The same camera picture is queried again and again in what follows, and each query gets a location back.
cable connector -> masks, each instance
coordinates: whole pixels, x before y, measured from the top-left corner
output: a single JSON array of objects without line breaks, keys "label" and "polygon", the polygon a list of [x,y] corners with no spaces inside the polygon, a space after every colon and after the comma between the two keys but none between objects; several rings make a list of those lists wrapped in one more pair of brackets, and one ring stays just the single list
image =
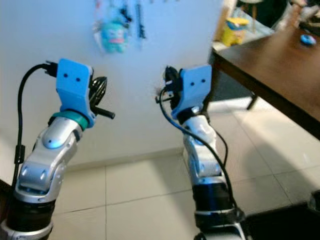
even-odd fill
[{"label": "cable connector", "polygon": [[23,164],[25,161],[25,145],[15,146],[14,164]]},{"label": "cable connector", "polygon": [[45,64],[44,69],[46,70],[45,73],[50,75],[51,77],[56,78],[57,72],[58,72],[58,63],[52,62],[52,61],[45,61],[47,64]]}]

black cord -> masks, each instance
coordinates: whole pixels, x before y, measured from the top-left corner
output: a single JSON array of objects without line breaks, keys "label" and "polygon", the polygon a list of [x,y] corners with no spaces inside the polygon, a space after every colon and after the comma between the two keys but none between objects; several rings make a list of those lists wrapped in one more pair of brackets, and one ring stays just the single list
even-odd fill
[{"label": "black cord", "polygon": [[222,163],[221,159],[219,158],[218,154],[215,152],[215,150],[213,150],[213,148],[205,141],[203,140],[201,137],[197,136],[196,134],[192,133],[191,131],[181,127],[179,124],[177,124],[176,122],[174,122],[169,116],[168,114],[166,113],[163,105],[162,105],[162,97],[163,97],[163,94],[165,93],[166,91],[166,88],[164,87],[162,90],[161,90],[161,93],[160,93],[160,96],[159,96],[159,104],[160,104],[160,109],[161,109],[161,112],[163,114],[163,116],[165,117],[165,119],[168,120],[169,123],[171,123],[174,127],[176,127],[177,129],[179,129],[181,132],[183,132],[184,134],[186,135],[189,135],[191,137],[193,137],[194,139],[198,140],[199,142],[201,142],[203,145],[205,145],[209,151],[213,154],[213,156],[215,157],[215,159],[217,160],[217,162],[219,163],[220,167],[221,167],[221,170],[224,174],[224,177],[225,177],[225,180],[226,180],[226,185],[228,187],[228,192],[229,192],[229,195],[230,195],[230,200],[231,202],[233,203],[234,207],[237,208],[238,205],[236,203],[236,200],[234,199],[234,193],[233,193],[233,190],[232,190],[232,186],[231,186],[231,182],[230,182],[230,179],[229,179],[229,176],[228,176],[228,173],[226,171],[226,168],[224,166],[224,164]]},{"label": "black cord", "polygon": [[22,130],[23,130],[23,118],[22,118],[22,94],[25,88],[25,84],[27,82],[27,79],[30,77],[30,75],[38,70],[38,69],[47,69],[48,64],[38,64],[34,67],[30,68],[29,71],[26,72],[26,74],[23,76],[19,91],[18,91],[18,103],[17,103],[17,109],[18,109],[18,137],[17,137],[17,144],[15,148],[15,156],[14,156],[14,172],[13,172],[13,179],[11,184],[11,189],[9,196],[6,199],[4,209],[1,214],[0,223],[6,218],[7,212],[9,210],[10,202],[12,200],[15,187],[17,184],[18,179],[18,173],[19,173],[19,165],[23,162],[24,158],[24,150],[25,147],[22,145]]},{"label": "black cord", "polygon": [[228,154],[229,154],[229,148],[228,148],[228,144],[226,142],[226,140],[222,137],[222,135],[214,129],[214,131],[216,132],[216,134],[219,136],[219,138],[221,139],[221,141],[223,142],[224,148],[225,148],[225,154],[224,154],[224,160],[223,160],[223,166],[226,167],[227,166],[227,160],[228,160]]}]

white wall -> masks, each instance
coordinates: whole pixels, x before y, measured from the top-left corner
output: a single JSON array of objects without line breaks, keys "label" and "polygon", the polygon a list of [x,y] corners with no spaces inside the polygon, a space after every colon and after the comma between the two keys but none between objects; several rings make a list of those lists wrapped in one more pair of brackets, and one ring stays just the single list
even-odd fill
[{"label": "white wall", "polygon": [[[102,56],[92,35],[94,0],[0,1],[0,179],[11,180],[21,78],[45,60],[69,58],[93,66],[95,76],[108,77],[100,106],[114,111],[116,118],[98,117],[96,126],[85,131],[72,164],[182,146],[181,134],[155,104],[155,87],[163,85],[166,65],[181,68],[207,62],[222,0],[142,2],[147,36],[142,51],[131,39],[125,53]],[[41,70],[32,75],[22,106],[27,153],[59,106],[55,79]]]}]

